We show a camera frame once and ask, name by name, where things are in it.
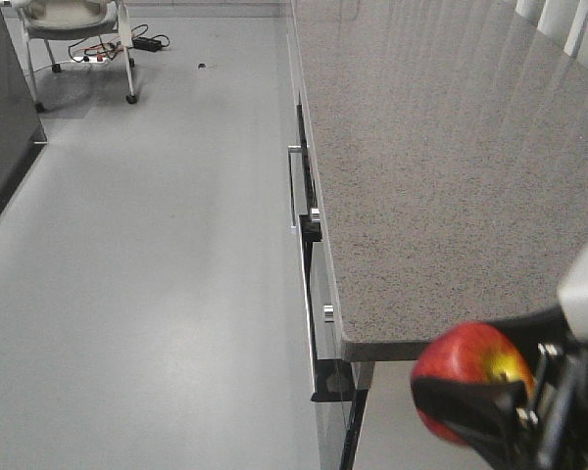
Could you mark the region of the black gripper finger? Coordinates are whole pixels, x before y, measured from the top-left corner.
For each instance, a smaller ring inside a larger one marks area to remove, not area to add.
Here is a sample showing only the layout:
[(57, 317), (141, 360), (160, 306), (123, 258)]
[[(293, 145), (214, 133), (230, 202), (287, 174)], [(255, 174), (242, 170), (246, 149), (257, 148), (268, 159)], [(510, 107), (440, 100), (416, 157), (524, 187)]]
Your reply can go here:
[(464, 384), (420, 377), (412, 389), (417, 409), (460, 436), (491, 468), (549, 467), (549, 429), (538, 414), (543, 379), (530, 398), (522, 382)]
[(538, 344), (565, 345), (572, 333), (560, 305), (526, 315), (489, 320), (487, 324), (506, 335), (520, 351)]

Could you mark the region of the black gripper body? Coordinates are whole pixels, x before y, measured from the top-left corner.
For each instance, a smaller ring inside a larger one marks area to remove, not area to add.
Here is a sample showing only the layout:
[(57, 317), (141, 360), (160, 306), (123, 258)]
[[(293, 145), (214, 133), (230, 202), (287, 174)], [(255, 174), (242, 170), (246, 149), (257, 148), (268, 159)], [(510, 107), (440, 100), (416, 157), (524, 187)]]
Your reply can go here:
[(588, 345), (538, 345), (518, 469), (588, 469)]

